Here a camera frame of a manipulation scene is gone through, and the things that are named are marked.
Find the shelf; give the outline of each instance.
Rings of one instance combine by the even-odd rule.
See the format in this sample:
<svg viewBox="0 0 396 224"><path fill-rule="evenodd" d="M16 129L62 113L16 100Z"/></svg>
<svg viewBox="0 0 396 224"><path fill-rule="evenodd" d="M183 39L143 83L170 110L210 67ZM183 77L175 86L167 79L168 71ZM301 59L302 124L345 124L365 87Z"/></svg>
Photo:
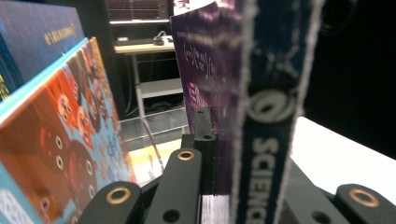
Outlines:
<svg viewBox="0 0 396 224"><path fill-rule="evenodd" d="M115 46L114 50L116 53L121 54L146 54L146 53L159 53L167 51L175 51L175 46L173 43L157 46L154 44L145 45L129 45L129 46Z"/></svg>
<svg viewBox="0 0 396 224"><path fill-rule="evenodd" d="M143 99L183 92L180 78L142 82L140 87Z"/></svg>
<svg viewBox="0 0 396 224"><path fill-rule="evenodd" d="M160 24L168 23L169 20L132 20L132 21L111 21L111 25L128 25L128 24Z"/></svg>

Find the logo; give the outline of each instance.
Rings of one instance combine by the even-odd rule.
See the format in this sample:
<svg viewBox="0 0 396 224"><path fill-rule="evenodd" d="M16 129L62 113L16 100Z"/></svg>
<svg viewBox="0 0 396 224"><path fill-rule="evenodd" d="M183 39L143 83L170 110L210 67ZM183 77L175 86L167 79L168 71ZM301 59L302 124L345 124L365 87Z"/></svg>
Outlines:
<svg viewBox="0 0 396 224"><path fill-rule="evenodd" d="M261 123L276 123L290 117L294 112L296 99L279 90L266 90L250 98L247 110L249 116Z"/></svg>

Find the glass surface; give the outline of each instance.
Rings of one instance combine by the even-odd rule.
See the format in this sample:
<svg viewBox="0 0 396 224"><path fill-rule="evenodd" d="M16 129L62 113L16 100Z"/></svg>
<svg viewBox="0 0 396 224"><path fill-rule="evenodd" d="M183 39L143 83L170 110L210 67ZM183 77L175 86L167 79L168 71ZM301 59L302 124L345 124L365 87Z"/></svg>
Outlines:
<svg viewBox="0 0 396 224"><path fill-rule="evenodd" d="M189 133L184 108L120 122L129 148L133 182L140 187L163 174L170 154L180 149L181 136Z"/></svg>

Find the colorful book cover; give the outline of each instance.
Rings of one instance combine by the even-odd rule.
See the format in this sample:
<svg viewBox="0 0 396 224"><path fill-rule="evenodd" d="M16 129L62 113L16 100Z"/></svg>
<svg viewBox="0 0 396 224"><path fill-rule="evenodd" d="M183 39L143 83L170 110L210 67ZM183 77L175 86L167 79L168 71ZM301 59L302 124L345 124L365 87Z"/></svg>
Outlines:
<svg viewBox="0 0 396 224"><path fill-rule="evenodd" d="M209 106L218 137L203 221L278 222L322 4L220 0L171 17L189 125Z"/></svg>
<svg viewBox="0 0 396 224"><path fill-rule="evenodd" d="M0 1L0 101L83 38L75 8Z"/></svg>
<svg viewBox="0 0 396 224"><path fill-rule="evenodd" d="M99 189L132 180L101 61L93 38L1 119L0 170L8 174L2 181L13 187L6 189L15 200L24 196L18 201L23 215L77 223ZM0 222L12 221L6 210L0 214Z"/></svg>

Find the black wall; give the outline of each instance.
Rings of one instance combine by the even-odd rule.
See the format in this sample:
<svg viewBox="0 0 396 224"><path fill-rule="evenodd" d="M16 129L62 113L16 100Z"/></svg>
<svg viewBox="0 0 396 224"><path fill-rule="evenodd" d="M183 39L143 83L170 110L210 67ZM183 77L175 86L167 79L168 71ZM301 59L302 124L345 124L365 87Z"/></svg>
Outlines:
<svg viewBox="0 0 396 224"><path fill-rule="evenodd" d="M346 29L319 36L305 100L309 119L394 159L395 6L360 0Z"/></svg>

